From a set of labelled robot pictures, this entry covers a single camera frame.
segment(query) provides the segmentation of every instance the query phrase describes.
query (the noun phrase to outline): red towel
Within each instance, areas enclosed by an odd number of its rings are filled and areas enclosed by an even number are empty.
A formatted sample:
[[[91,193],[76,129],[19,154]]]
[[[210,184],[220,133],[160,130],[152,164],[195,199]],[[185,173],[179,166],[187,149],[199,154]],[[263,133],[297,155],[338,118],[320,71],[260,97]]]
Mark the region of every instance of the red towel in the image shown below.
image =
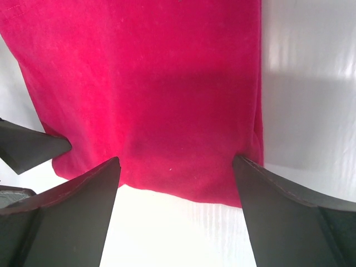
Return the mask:
[[[72,179],[240,206],[235,154],[263,163],[259,0],[1,0],[0,33]]]

